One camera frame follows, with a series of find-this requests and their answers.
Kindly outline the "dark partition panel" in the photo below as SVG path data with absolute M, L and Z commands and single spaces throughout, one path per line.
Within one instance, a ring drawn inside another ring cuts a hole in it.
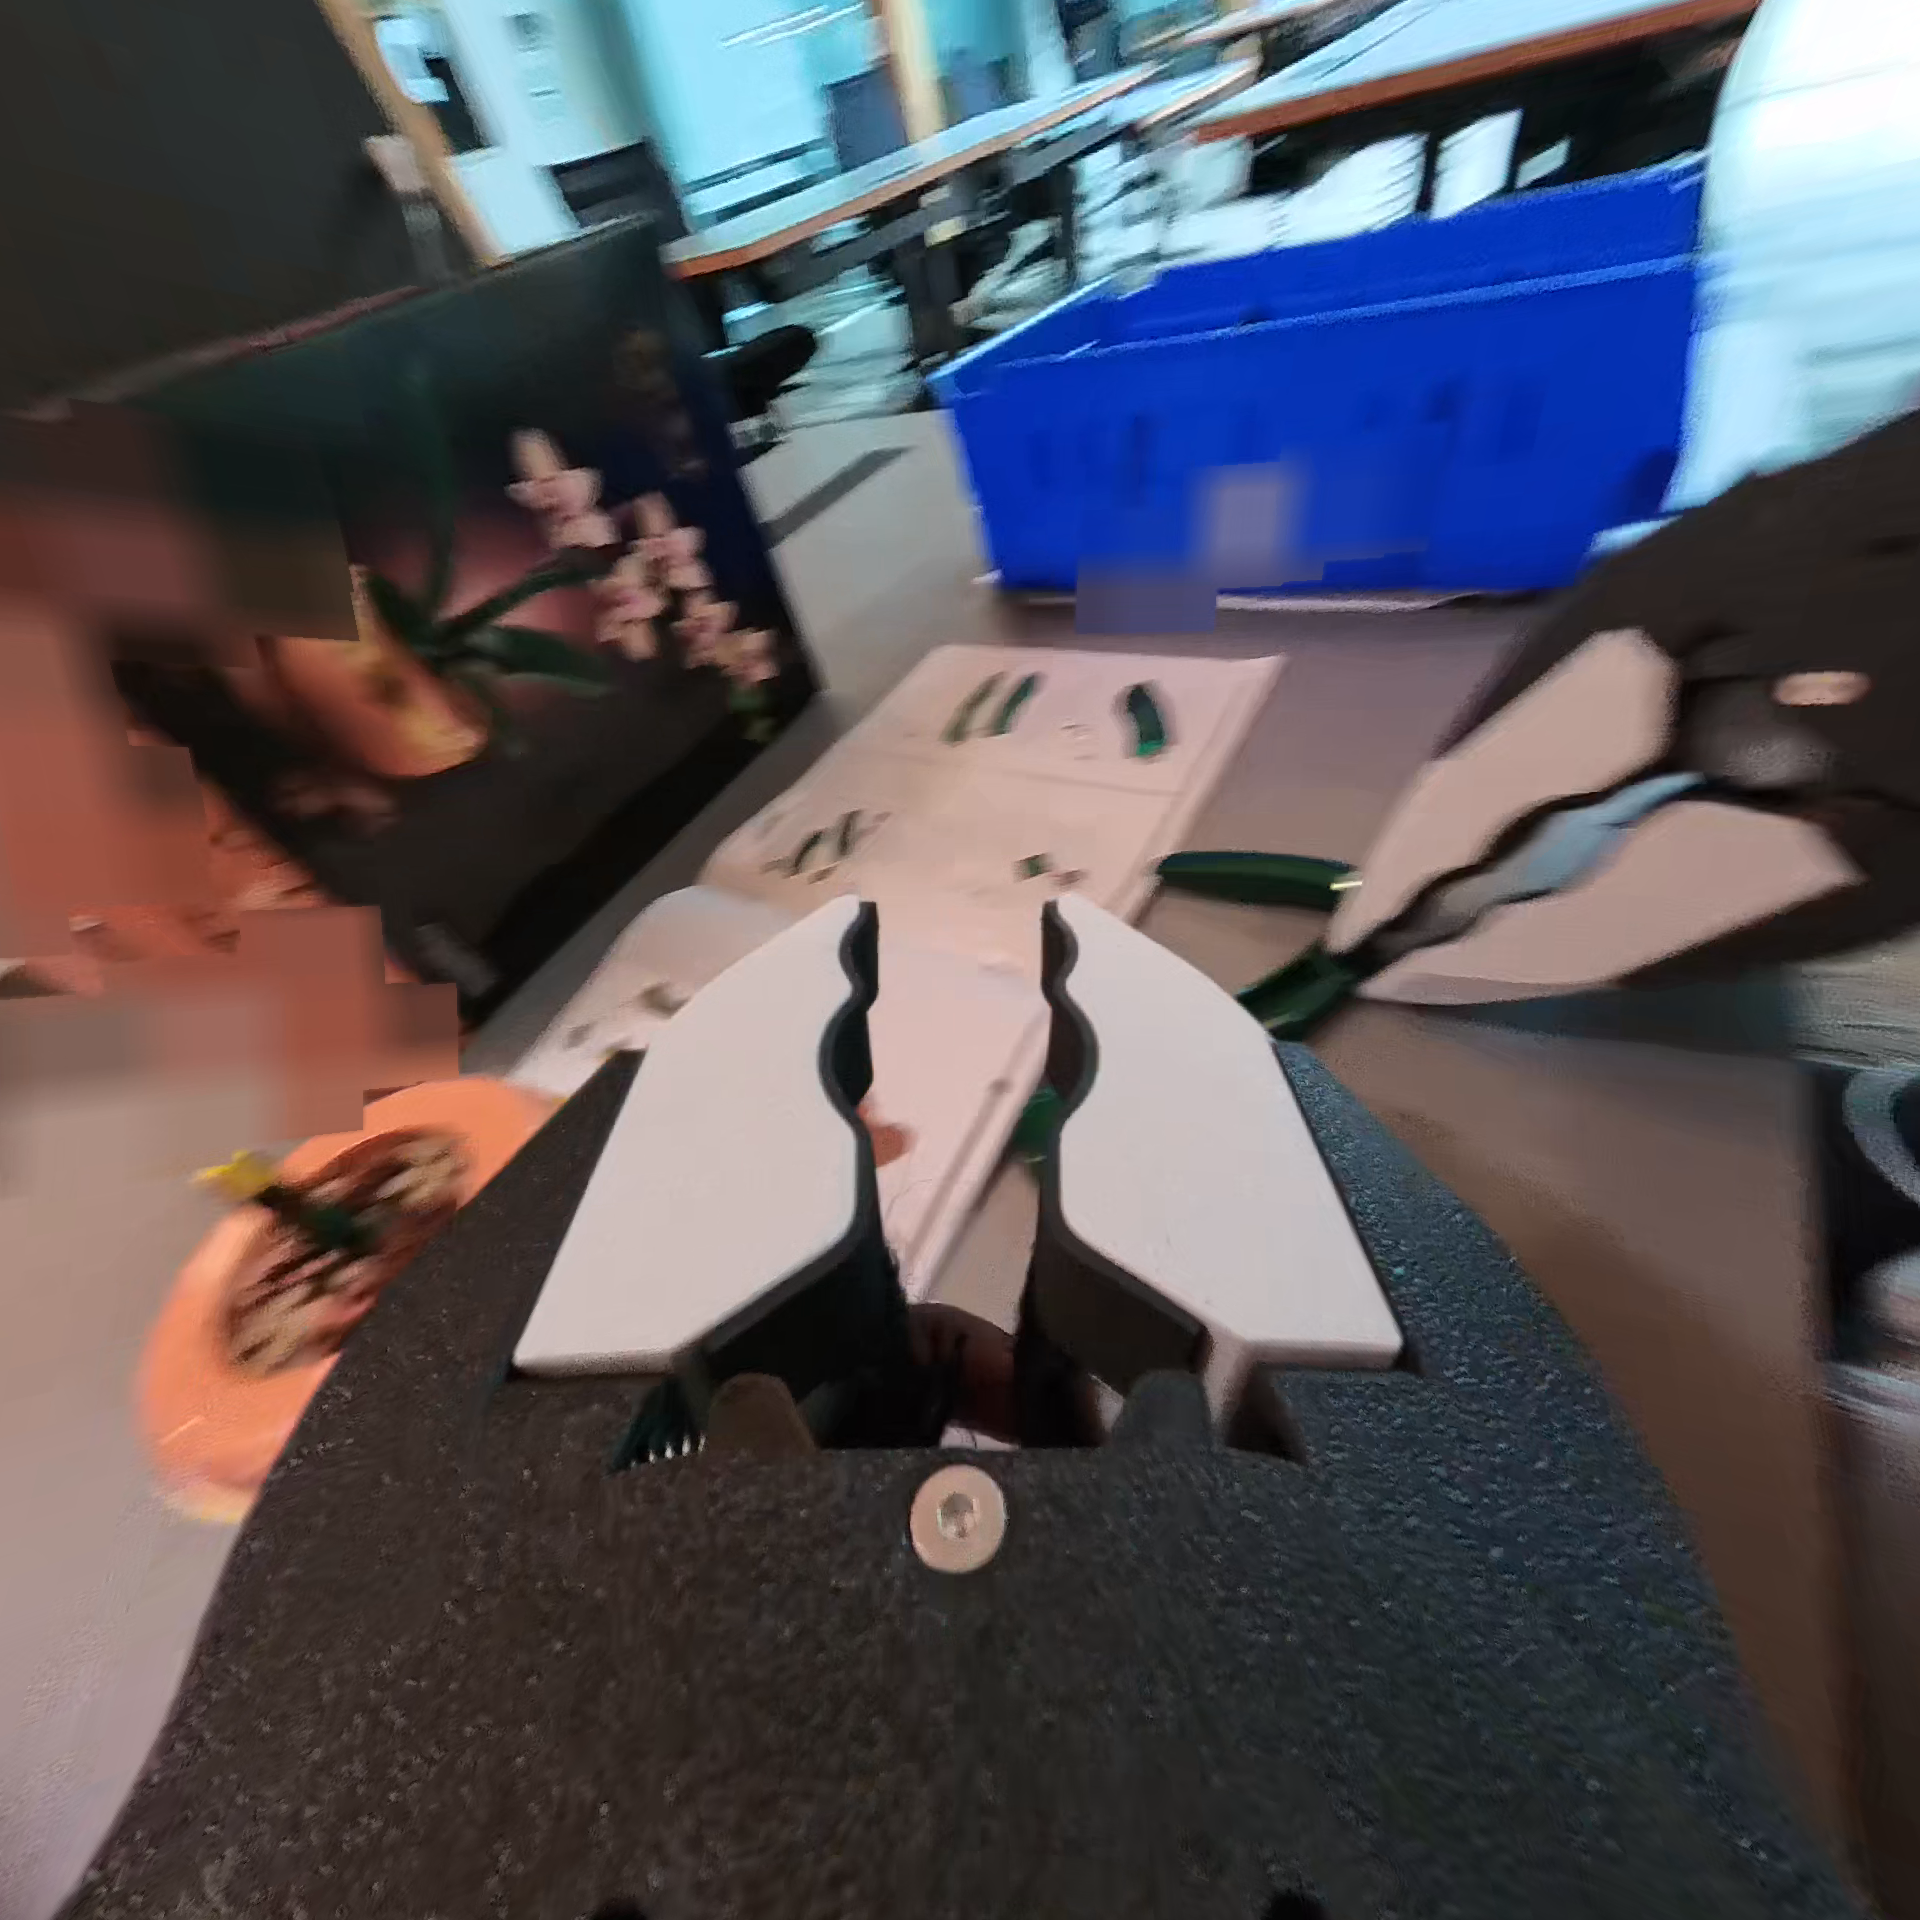
M 367 5 L 2 7 L 7 413 L 501 256 Z

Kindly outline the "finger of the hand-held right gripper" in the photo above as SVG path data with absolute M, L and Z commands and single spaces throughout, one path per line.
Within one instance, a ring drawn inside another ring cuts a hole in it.
M 1730 799 L 1604 799 L 1559 808 L 1501 856 L 1389 901 L 1354 897 L 1366 1000 L 1465 1009 L 1587 997 L 1854 892 L 1823 828 Z
M 1332 956 L 1494 949 L 1601 877 L 1659 812 L 1710 787 L 1668 769 L 1679 669 L 1645 633 L 1582 640 L 1409 782 L 1326 928 Z

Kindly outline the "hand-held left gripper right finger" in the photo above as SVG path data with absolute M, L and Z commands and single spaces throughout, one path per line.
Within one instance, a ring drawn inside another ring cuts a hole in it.
M 1049 1010 L 1023 1412 L 1180 1380 L 1214 1434 L 1273 1372 L 1396 1372 L 1406 1335 L 1260 1020 L 1080 897 L 1041 924 Z

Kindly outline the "green yellow brick stem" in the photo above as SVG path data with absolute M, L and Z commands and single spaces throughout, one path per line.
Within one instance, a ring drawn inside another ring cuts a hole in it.
M 379 1246 L 376 1228 L 367 1214 L 300 1186 L 267 1155 L 244 1151 L 224 1165 L 204 1166 L 197 1172 L 197 1185 L 232 1207 L 254 1207 L 270 1214 L 311 1251 L 365 1259 Z

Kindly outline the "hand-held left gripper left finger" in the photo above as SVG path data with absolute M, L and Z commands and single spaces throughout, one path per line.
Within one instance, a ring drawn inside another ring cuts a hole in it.
M 934 1367 L 861 1115 L 879 988 L 879 909 L 842 897 L 657 1033 L 518 1335 L 518 1375 L 646 1380 L 625 1448 L 707 1448 L 738 1380 L 772 1380 L 808 1443 L 934 1444 Z

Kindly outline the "peach brick flower pot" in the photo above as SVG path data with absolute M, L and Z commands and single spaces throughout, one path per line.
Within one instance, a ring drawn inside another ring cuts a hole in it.
M 181 1266 L 136 1372 L 160 1490 L 192 1516 L 240 1521 L 347 1343 L 558 1108 L 471 1075 L 389 1094 L 360 1131 L 282 1155 L 294 1185 L 369 1218 L 379 1246 L 362 1259 L 313 1251 L 219 1196 L 223 1216 Z

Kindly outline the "large blue plastic bin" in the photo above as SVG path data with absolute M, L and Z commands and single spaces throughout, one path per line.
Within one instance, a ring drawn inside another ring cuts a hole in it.
M 1542 592 L 1684 442 L 1706 162 L 1113 277 L 936 373 L 1013 591 Z

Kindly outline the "grey desk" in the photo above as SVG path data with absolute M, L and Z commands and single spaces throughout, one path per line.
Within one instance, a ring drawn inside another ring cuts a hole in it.
M 1814 824 L 1823 749 L 1681 688 L 1695 801 Z M 349 1344 L 61 1916 L 1861 1916 L 1575 1336 L 1652 1251 L 1785 1306 L 1813 1151 L 1396 1006 L 1359 1091 L 1276 1047 L 1404 1363 L 1229 1436 L 1096 1386 L 1093 1451 L 829 1448 L 767 1379 L 625 1448 L 649 1380 L 518 1372 L 601 1068 Z

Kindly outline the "building instruction booklet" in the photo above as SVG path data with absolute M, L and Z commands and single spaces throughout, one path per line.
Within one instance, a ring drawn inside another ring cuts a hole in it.
M 1282 654 L 933 650 L 636 914 L 508 1079 L 563 1100 L 789 924 L 872 901 L 879 1199 L 929 1298 L 1039 1089 L 1044 904 L 1138 920 L 1282 674 Z

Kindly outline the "orchid building set box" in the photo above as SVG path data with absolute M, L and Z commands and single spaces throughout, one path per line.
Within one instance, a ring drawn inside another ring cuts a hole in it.
M 814 688 L 643 219 L 10 407 L 4 983 L 345 909 L 476 1020 Z

